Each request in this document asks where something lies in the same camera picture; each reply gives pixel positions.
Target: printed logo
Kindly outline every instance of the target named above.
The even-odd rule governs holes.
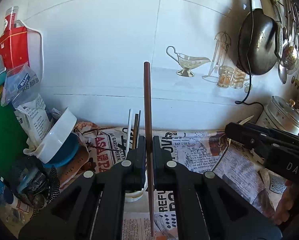
[[[286,170],[287,171],[292,170],[293,173],[295,173],[296,175],[299,175],[299,168],[298,168],[298,166],[293,166],[293,163],[289,163],[288,166],[286,167]]]
[[[26,73],[25,77],[23,78],[22,82],[17,86],[17,89],[20,89],[21,87],[23,87],[24,85],[26,85],[28,83],[30,79],[30,76],[28,73]]]
[[[7,19],[5,19],[5,21],[4,21],[4,30],[6,29],[7,25],[8,25],[8,21],[7,21]]]

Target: white straw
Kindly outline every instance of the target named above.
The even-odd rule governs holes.
[[[131,137],[131,120],[133,115],[133,109],[130,109],[130,113],[128,115],[128,129],[127,129],[127,138],[126,138],[126,156],[129,151],[130,137]]]

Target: red box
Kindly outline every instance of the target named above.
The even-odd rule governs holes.
[[[3,56],[7,69],[28,62],[27,28],[18,27],[6,31],[0,37],[0,55]]]

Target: blue bowl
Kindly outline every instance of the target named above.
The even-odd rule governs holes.
[[[77,136],[74,133],[70,133],[54,157],[48,163],[43,163],[43,166],[45,168],[51,168],[53,165],[55,168],[64,166],[75,156],[78,147]]]

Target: metal rivet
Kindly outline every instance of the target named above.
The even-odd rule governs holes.
[[[129,160],[125,160],[125,161],[122,161],[121,164],[122,164],[122,166],[124,166],[124,167],[128,167],[128,166],[131,166],[131,161],[129,161]]]
[[[83,174],[83,176],[87,179],[93,177],[93,175],[94,175],[94,172],[92,172],[92,171],[85,171]]]
[[[205,177],[208,179],[213,179],[215,177],[215,173],[212,171],[207,171],[204,173]]]
[[[168,161],[168,162],[166,163],[166,165],[167,165],[168,167],[174,168],[174,167],[177,165],[177,163],[176,163],[175,161]]]

